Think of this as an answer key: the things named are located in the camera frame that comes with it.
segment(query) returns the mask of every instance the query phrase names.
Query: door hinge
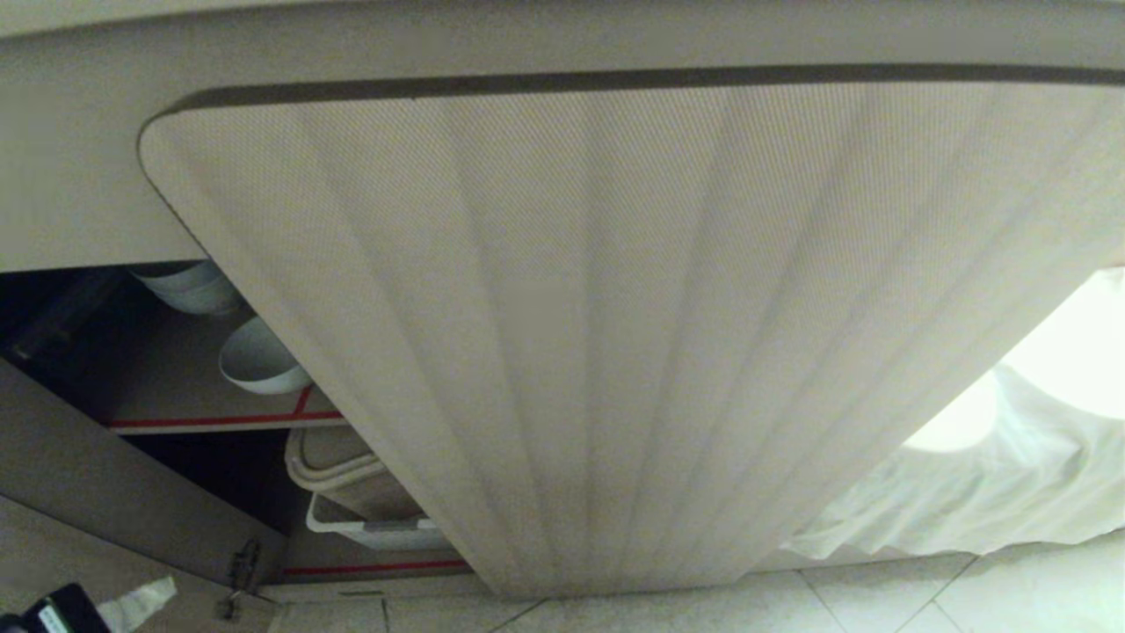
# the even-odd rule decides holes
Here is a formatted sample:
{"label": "door hinge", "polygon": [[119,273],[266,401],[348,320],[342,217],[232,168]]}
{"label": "door hinge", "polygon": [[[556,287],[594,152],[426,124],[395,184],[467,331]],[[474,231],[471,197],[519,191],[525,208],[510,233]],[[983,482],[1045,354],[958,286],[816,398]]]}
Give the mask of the door hinge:
{"label": "door hinge", "polygon": [[231,566],[226,571],[231,593],[215,605],[215,617],[218,620],[225,622],[238,621],[238,598],[248,594],[251,589],[251,584],[254,581],[254,572],[258,568],[258,555],[261,551],[261,543],[256,539],[251,539],[246,541],[242,550],[231,555]]}

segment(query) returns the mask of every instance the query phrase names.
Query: red edge strip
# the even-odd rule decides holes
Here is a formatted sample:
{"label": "red edge strip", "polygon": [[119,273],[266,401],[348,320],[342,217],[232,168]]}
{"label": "red edge strip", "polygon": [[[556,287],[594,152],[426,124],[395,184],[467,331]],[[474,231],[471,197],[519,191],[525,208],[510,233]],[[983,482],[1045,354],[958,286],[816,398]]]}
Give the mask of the red edge strip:
{"label": "red edge strip", "polygon": [[266,416],[234,416],[230,418],[180,418],[156,421],[114,421],[111,429],[160,428],[160,427],[204,427],[222,425],[262,425],[267,423],[299,423],[304,421],[336,421],[344,417],[340,412],[315,412],[300,414],[280,414]]}
{"label": "red edge strip", "polygon": [[364,573],[375,571],[403,571],[411,569],[446,569],[468,567],[465,561],[432,561],[423,563],[395,563],[386,566],[352,566],[352,567],[294,567],[281,570],[282,576],[327,576],[333,573]]}
{"label": "red edge strip", "polygon": [[305,405],[308,403],[308,395],[310,394],[313,394],[313,386],[306,387],[305,390],[300,392],[300,398],[297,399],[297,408],[292,410],[294,415],[305,412]]}

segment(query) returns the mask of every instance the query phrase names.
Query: cabinet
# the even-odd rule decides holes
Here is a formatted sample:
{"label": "cabinet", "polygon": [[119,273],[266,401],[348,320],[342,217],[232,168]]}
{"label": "cabinet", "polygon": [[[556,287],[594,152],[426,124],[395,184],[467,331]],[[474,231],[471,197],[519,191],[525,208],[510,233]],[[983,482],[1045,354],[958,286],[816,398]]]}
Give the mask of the cabinet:
{"label": "cabinet", "polygon": [[[218,349],[249,307],[222,318],[181,314],[108,270],[130,288],[109,292],[117,304],[72,310],[43,332],[35,304],[83,272],[0,275],[10,290],[0,341],[20,365],[0,361],[0,495],[215,582],[252,537],[263,545],[260,584],[468,571],[448,546],[374,551],[305,527],[309,495],[286,473],[286,435],[346,422],[315,387],[261,397],[222,378]],[[16,291],[15,281],[46,291]],[[36,327],[38,338],[28,334]]]}
{"label": "cabinet", "polygon": [[79,582],[94,604],[171,577],[176,596],[140,631],[267,633],[277,606],[254,596],[237,600],[234,618],[216,618],[230,589],[122,548],[0,496],[0,609],[26,608],[55,589]]}

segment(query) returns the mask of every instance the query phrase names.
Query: white plastic bin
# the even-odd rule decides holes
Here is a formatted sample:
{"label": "white plastic bin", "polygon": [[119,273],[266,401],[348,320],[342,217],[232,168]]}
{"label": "white plastic bin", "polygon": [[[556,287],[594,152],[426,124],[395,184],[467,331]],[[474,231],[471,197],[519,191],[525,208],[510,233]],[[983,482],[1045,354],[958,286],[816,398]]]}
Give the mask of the white plastic bin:
{"label": "white plastic bin", "polygon": [[452,548],[441,530],[425,517],[364,522],[316,494],[308,505],[305,524],[312,532],[340,534],[364,548],[386,552]]}
{"label": "white plastic bin", "polygon": [[285,453],[289,477],[297,486],[363,519],[405,521],[422,514],[403,485],[349,426],[292,429]]}

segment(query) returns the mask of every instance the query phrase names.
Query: dark trim strip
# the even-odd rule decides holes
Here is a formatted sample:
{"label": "dark trim strip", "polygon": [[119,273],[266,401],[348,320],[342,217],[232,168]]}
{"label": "dark trim strip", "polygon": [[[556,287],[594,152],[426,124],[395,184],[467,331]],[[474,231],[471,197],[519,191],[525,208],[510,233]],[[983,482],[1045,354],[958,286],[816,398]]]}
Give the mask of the dark trim strip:
{"label": "dark trim strip", "polygon": [[470,94],[917,81],[1125,85],[1125,71],[948,64],[795,65],[340,81],[205,90],[186,97],[159,116],[201,108],[360,99],[425,99]]}

